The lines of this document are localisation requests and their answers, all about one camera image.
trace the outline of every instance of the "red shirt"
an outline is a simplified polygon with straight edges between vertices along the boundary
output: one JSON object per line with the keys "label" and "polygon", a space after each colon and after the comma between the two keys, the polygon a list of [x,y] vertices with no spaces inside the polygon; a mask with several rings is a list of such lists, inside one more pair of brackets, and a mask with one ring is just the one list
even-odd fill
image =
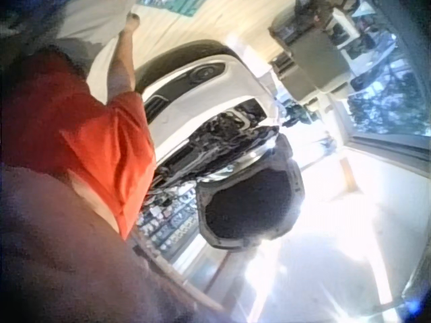
{"label": "red shirt", "polygon": [[3,162],[47,174],[72,171],[108,205],[126,238],[156,168],[141,96],[123,93],[105,106],[54,51],[30,57],[22,71],[3,102]]}

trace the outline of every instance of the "teal mat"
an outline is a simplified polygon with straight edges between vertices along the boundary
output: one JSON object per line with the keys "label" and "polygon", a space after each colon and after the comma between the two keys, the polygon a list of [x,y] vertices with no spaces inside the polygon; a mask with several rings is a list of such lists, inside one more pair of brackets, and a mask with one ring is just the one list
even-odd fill
{"label": "teal mat", "polygon": [[193,17],[206,0],[138,0],[139,5],[167,9],[180,15]]}

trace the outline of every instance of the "open car hood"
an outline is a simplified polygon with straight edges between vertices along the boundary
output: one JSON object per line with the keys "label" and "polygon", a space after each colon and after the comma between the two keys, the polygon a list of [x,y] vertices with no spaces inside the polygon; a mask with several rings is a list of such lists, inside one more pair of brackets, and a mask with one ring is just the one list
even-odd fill
{"label": "open car hood", "polygon": [[286,136],[249,167],[196,187],[199,229],[220,249],[243,250],[289,232],[300,213],[304,184]]}

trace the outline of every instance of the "white car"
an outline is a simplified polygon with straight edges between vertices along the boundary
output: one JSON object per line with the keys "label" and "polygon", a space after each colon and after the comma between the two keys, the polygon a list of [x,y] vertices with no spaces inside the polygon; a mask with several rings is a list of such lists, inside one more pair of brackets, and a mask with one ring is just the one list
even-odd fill
{"label": "white car", "polygon": [[150,194],[196,181],[201,234],[217,248],[291,230],[304,198],[300,170],[273,97],[236,54],[192,42],[137,74],[156,150]]}

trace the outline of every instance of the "car engine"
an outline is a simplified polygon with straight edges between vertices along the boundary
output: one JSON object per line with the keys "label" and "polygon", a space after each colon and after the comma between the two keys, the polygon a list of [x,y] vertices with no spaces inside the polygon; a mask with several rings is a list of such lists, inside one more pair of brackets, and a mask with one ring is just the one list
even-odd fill
{"label": "car engine", "polygon": [[259,126],[265,119],[262,107],[252,99],[208,120],[159,165],[151,190],[208,176],[265,144],[278,134],[278,127]]}

